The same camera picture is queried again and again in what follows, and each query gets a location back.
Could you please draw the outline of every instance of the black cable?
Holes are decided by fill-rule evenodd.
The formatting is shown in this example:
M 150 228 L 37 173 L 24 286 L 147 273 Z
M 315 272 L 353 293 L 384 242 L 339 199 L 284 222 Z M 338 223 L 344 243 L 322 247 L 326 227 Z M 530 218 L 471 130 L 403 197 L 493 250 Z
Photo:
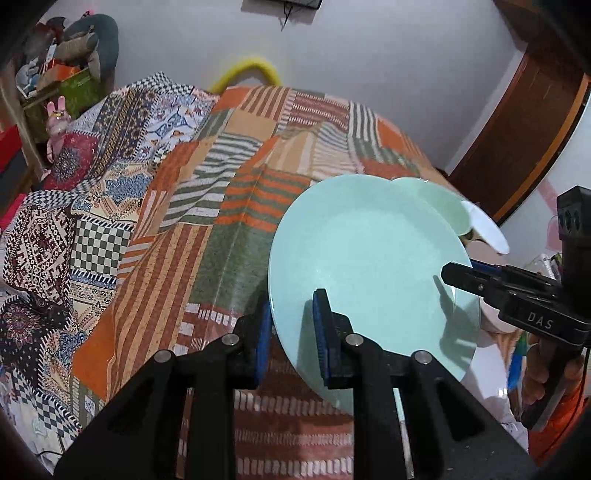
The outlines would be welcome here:
M 282 30 L 285 28 L 285 26 L 287 25 L 287 21 L 290 18 L 291 13 L 293 12 L 294 9 L 294 4 L 289 3 L 289 2 L 284 2 L 283 3 L 283 13 L 285 15 L 285 21 L 283 22 L 283 27 Z
M 577 399 L 577 404 L 573 410 L 573 414 L 570 416 L 570 420 L 566 424 L 566 427 L 564 427 L 564 430 L 562 432 L 560 432 L 560 435 L 558 435 L 552 443 L 550 443 L 550 446 L 546 450 L 544 450 L 540 455 L 538 455 L 538 458 L 542 458 L 546 453 L 548 453 L 552 449 L 552 447 L 554 445 L 556 445 L 556 442 L 558 442 L 562 438 L 564 433 L 569 429 L 570 425 L 573 422 L 574 416 L 577 414 L 577 410 L 579 409 L 579 405 L 581 404 L 581 399 L 583 398 L 583 391 L 585 390 L 585 381 L 587 379 L 587 366 L 589 364 L 589 354 L 590 353 L 591 353 L 591 348 L 587 348 L 587 353 L 585 354 L 585 363 L 583 365 L 583 378 L 581 379 L 581 386 L 580 386 L 581 391 L 579 392 L 579 398 Z
M 35 456 L 36 456 L 37 458 L 39 458 L 41 455 L 43 455 L 43 454 L 45 454 L 45 453 L 53 453 L 54 455 L 59 455 L 59 456 L 62 456 L 62 455 L 63 455 L 63 453 L 60 453 L 60 452 L 54 452 L 53 450 L 42 450 L 42 451 L 40 451 L 39 453 L 36 453 L 36 454 L 35 454 Z
M 285 20 L 283 22 L 283 26 L 281 27 L 281 30 L 283 30 L 285 28 L 285 26 L 287 25 L 287 21 L 289 20 L 292 13 L 296 14 L 298 12 L 301 12 L 304 8 L 309 7 L 311 4 L 313 4 L 316 1 L 317 0 L 310 0 L 308 3 L 301 5 L 297 10 L 294 10 L 294 4 L 292 2 L 283 2 L 283 14 L 285 15 Z

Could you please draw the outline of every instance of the striped blanket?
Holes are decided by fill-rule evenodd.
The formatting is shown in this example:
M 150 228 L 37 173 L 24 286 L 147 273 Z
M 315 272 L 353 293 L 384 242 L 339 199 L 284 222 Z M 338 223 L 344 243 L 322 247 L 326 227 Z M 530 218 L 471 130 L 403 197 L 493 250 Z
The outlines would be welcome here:
M 72 347 L 60 399 L 76 426 L 157 350 L 198 351 L 232 331 L 266 289 L 290 204 L 318 181 L 362 173 L 447 184 L 406 135 L 362 105 L 285 87 L 228 89 L 193 140 L 159 161 L 134 227 L 114 234 L 126 238 L 116 290 L 97 276 L 79 293 L 101 313 Z M 350 478 L 352 418 L 306 386 L 276 336 L 270 357 L 260 388 L 235 393 L 238 476 Z

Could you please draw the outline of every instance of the metal screw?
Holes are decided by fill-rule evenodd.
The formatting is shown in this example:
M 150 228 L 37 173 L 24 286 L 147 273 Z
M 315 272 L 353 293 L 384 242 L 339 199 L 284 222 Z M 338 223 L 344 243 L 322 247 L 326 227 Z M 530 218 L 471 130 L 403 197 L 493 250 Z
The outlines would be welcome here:
M 222 343 L 224 345 L 233 346 L 240 341 L 240 337 L 235 333 L 227 333 L 222 337 Z
M 345 342 L 347 342 L 349 345 L 359 346 L 363 343 L 363 337 L 357 333 L 350 333 L 345 338 Z
M 419 350 L 414 354 L 414 359 L 420 364 L 428 365 L 431 363 L 431 360 L 433 360 L 433 356 L 425 350 Z
M 173 354 L 171 354 L 169 350 L 158 350 L 154 354 L 154 360 L 157 361 L 159 364 L 165 364 L 172 357 L 173 357 Z

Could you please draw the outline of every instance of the light blue plate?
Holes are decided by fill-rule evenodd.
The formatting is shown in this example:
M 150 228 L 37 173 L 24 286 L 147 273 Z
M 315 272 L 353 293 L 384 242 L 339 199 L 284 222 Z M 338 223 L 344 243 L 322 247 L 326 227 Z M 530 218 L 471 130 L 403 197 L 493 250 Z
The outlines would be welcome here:
M 445 285 L 448 262 L 470 265 L 457 235 L 424 202 L 389 180 L 324 180 L 287 210 L 269 259 L 269 297 L 279 340 L 294 368 L 323 399 L 353 412 L 349 390 L 320 376 L 312 294 L 325 288 L 333 311 L 391 352 L 431 352 L 462 379 L 476 349 L 478 297 Z
M 470 214 L 462 204 L 464 198 L 453 193 L 450 189 L 442 187 L 433 181 L 413 177 L 400 177 L 393 179 L 392 183 L 397 188 L 415 194 L 421 200 L 427 202 L 449 223 L 457 236 L 466 235 L 472 230 Z

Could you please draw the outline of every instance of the bed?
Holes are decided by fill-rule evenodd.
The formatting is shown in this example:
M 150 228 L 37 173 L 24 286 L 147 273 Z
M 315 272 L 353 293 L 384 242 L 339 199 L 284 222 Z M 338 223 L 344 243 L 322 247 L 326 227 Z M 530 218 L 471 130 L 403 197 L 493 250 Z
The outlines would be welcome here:
M 452 188 L 392 123 L 330 95 L 216 96 L 157 73 L 86 112 L 0 242 L 0 406 L 28 447 L 63 452 L 157 350 L 230 332 L 265 290 L 289 205 L 362 173 Z M 276 336 L 235 414 L 239 476 L 351 476 L 352 418 L 310 391 Z M 181 439 L 179 470 L 185 452 Z

